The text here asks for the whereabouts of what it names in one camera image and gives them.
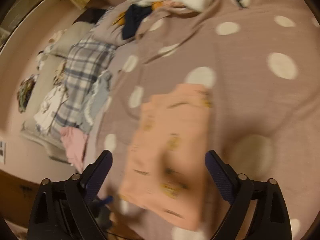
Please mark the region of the mauve polka dot bedspread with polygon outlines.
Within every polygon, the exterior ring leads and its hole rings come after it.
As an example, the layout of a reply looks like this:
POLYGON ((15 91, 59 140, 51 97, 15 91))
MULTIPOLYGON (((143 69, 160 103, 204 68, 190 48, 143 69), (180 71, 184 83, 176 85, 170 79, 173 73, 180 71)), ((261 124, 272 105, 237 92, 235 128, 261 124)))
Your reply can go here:
POLYGON ((95 152, 113 155, 99 192, 114 198, 109 237, 209 239, 229 208, 207 169, 195 231, 120 196, 142 104, 182 83, 208 89, 208 150, 253 180, 274 178, 292 239, 310 235, 319 214, 319 24, 304 0, 213 0, 203 12, 160 8, 142 22, 133 48, 121 46, 113 62, 119 73, 95 152))

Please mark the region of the grey white plaid garment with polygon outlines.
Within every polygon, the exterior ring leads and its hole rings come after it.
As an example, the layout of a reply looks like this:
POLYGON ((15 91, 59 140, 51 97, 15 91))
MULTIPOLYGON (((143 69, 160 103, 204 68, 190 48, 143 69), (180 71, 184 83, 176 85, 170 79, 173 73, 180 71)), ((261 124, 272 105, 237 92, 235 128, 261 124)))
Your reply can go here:
POLYGON ((52 128, 60 130, 77 125, 85 97, 101 72, 107 70, 116 48, 95 40, 90 34, 71 47, 63 80, 68 99, 59 107, 52 128))

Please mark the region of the pink small garment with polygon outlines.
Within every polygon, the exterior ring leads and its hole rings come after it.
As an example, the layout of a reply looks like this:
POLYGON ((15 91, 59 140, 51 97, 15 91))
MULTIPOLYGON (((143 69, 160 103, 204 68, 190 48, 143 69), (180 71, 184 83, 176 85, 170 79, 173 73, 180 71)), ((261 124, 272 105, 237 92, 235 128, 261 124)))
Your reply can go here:
POLYGON ((84 154, 88 135, 76 127, 63 127, 60 130, 61 142, 65 148, 68 162, 77 171, 84 170, 84 154))

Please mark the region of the white shelf cabinet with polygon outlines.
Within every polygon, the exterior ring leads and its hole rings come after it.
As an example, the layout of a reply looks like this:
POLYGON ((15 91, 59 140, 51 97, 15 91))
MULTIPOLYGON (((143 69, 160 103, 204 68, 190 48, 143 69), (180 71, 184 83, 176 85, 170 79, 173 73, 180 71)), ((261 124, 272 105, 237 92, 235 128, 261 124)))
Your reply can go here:
POLYGON ((18 25, 44 0, 7 0, 1 4, 1 48, 18 25))

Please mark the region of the navy blue cloth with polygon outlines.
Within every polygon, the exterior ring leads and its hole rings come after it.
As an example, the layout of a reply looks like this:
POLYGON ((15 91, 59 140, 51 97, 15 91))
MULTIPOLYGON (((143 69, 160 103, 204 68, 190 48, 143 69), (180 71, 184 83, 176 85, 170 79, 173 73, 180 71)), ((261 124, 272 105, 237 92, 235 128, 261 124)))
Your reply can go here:
POLYGON ((129 6, 124 14, 124 26, 122 38, 124 40, 131 39, 135 36, 142 20, 152 13, 152 6, 141 7, 136 4, 129 6))

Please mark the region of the light denim garment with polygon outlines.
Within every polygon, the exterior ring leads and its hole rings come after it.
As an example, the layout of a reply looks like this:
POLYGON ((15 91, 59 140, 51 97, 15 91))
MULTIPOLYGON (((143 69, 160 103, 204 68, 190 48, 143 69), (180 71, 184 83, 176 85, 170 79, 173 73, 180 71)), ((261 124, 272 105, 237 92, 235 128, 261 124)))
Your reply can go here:
POLYGON ((112 73, 109 70, 103 71, 82 102, 80 113, 76 120, 76 127, 85 134, 90 133, 97 114, 107 101, 111 79, 112 73))

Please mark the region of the peach cartoon print garment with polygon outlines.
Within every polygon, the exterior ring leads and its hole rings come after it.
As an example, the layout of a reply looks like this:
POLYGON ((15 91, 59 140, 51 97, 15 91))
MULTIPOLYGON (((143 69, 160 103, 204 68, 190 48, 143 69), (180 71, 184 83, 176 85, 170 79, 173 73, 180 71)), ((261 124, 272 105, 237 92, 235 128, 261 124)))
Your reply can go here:
POLYGON ((123 200, 195 231, 206 187, 212 103, 208 89, 182 83, 142 104, 119 188, 123 200))

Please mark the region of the beige floral pillow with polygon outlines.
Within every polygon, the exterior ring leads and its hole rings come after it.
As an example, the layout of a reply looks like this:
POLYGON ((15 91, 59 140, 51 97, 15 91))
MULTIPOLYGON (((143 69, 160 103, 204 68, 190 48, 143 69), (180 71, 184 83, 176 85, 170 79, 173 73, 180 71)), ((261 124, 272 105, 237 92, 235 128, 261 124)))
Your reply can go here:
POLYGON ((24 138, 43 146, 50 159, 62 163, 67 162, 67 157, 61 142, 52 137, 51 134, 39 132, 34 115, 40 110, 40 105, 45 96, 54 88, 56 69, 67 58, 71 47, 77 44, 93 26, 93 24, 87 22, 76 22, 53 44, 33 88, 20 132, 20 135, 24 138))

